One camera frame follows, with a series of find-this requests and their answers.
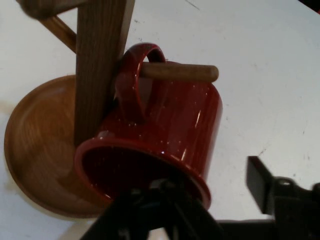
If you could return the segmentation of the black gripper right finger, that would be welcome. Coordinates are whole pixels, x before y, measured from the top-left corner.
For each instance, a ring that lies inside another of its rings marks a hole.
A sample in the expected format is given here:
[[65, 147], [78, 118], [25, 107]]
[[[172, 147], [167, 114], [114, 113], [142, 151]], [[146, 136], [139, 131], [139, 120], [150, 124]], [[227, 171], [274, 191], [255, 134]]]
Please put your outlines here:
[[291, 178], [272, 175], [258, 156], [247, 157], [246, 185], [261, 213], [275, 221], [320, 220], [317, 186], [305, 189]]

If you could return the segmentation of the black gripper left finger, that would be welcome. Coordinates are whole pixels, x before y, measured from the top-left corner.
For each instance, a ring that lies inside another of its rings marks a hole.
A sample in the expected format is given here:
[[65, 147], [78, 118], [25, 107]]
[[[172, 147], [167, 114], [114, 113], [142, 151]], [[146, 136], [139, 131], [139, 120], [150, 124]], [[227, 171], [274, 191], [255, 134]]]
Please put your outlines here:
[[171, 240], [223, 240], [220, 225], [201, 201], [169, 180], [118, 196], [81, 237], [83, 240], [146, 240], [163, 228]]

